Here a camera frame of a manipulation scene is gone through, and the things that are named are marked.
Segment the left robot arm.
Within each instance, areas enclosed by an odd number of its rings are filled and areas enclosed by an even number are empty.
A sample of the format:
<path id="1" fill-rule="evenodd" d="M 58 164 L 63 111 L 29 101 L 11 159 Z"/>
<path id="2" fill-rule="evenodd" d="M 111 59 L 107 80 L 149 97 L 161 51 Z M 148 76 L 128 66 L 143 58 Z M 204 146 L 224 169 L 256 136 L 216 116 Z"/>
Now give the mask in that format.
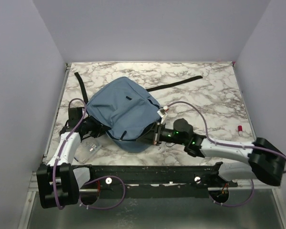
<path id="1" fill-rule="evenodd" d="M 98 138 L 110 130 L 91 116 L 85 116 L 83 107 L 69 108 L 68 120 L 60 131 L 59 146 L 47 164 L 36 172 L 41 206 L 64 208 L 78 202 L 79 189 L 92 188 L 96 176 L 89 168 L 74 168 L 72 161 L 84 137 Z"/>

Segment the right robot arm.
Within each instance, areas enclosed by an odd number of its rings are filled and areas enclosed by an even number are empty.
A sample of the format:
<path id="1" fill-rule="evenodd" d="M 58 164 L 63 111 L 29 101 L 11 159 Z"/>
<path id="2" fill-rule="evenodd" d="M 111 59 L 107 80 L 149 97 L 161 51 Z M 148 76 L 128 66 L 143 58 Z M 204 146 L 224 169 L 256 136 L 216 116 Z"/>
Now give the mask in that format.
<path id="1" fill-rule="evenodd" d="M 210 174 L 210 182 L 215 187 L 233 179 L 255 178 L 267 185 L 278 187 L 286 165 L 286 156 L 265 138 L 258 137 L 252 143 L 210 139 L 196 134 L 183 118 L 175 120 L 172 129 L 156 122 L 150 125 L 137 141 L 149 145 L 174 143 L 183 145 L 184 151 L 192 157 L 233 160 L 233 163 L 221 165 L 219 170 Z"/>

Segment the blue backpack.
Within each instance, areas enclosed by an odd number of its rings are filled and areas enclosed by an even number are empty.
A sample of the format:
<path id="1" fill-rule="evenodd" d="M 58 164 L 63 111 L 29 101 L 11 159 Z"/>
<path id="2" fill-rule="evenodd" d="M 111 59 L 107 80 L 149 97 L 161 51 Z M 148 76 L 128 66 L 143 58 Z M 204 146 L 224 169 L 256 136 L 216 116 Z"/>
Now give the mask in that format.
<path id="1" fill-rule="evenodd" d="M 110 127 L 105 135 L 122 150 L 130 153 L 140 153 L 149 147 L 137 139 L 148 125 L 161 119 L 157 113 L 161 105 L 150 93 L 202 78 L 199 75 L 144 89 L 129 78 L 120 77 L 88 98 L 82 78 L 79 73 L 75 73 L 75 76 L 80 84 L 88 116 Z"/>

